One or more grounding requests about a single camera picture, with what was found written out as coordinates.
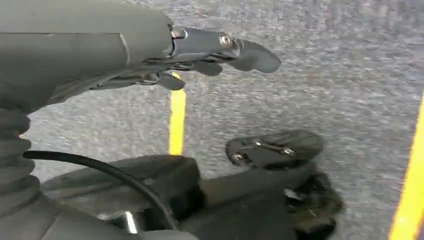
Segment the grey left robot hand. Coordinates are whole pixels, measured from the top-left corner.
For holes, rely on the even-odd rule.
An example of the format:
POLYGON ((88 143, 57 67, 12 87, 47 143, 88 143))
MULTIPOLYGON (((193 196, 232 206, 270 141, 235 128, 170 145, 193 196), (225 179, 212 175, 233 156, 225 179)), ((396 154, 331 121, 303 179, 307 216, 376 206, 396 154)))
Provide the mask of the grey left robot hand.
POLYGON ((343 201, 314 159, 322 138, 296 129, 225 146, 245 171, 202 179, 181 153, 111 163, 33 150, 29 115, 86 91, 275 72, 264 46, 180 27, 119 0, 0 3, 0 237, 3 240, 332 240, 343 201))

